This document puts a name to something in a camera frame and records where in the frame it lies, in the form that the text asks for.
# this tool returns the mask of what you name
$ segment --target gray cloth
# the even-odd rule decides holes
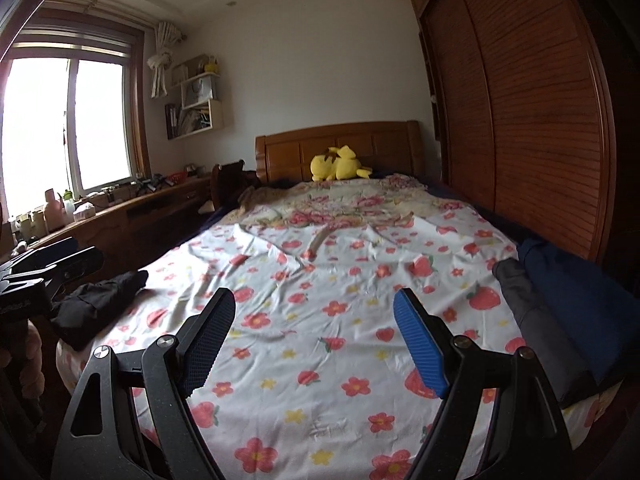
[[[522,264],[508,258],[494,265],[502,295],[527,346],[533,349],[562,408],[596,393],[586,361],[562,330]]]

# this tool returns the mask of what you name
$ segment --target screw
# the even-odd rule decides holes
[[[158,338],[158,341],[156,341],[156,344],[160,347],[160,348],[167,348],[169,346],[171,346],[172,344],[174,344],[175,338],[172,335],[163,335],[161,337]]]
[[[520,354],[520,357],[522,357],[523,359],[533,359],[536,356],[536,353],[528,346],[519,348],[518,354]]]
[[[96,348],[94,350],[94,356],[97,357],[98,359],[102,359],[103,357],[107,357],[107,355],[109,355],[109,347],[108,346],[98,346],[98,348]]]
[[[469,348],[471,346],[471,339],[466,335],[457,335],[453,338],[453,344],[458,348]]]

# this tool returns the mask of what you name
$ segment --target bed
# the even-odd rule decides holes
[[[414,121],[338,124],[256,139],[265,184],[308,180],[310,158],[349,144],[379,170],[424,172]],[[191,413],[228,478],[400,480],[440,400],[417,374],[392,313],[411,287],[453,333],[482,348],[524,344],[491,274],[514,244],[471,206],[410,176],[249,189],[219,223],[145,267],[146,289],[84,351],[60,343],[72,390],[91,350],[145,348],[176,333],[220,286],[236,320]],[[574,447],[615,389],[564,410]],[[157,441],[143,390],[143,433]],[[495,391],[485,390],[459,478],[476,468]]]

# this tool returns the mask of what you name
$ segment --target yellow plush toy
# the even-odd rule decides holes
[[[313,180],[347,180],[349,178],[369,178],[373,170],[364,168],[349,146],[329,148],[323,155],[316,155],[311,161]]]

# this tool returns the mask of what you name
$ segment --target window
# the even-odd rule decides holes
[[[9,215],[42,205],[50,188],[78,197],[149,173],[139,106],[144,33],[82,18],[91,23],[45,13],[9,50],[0,103]]]

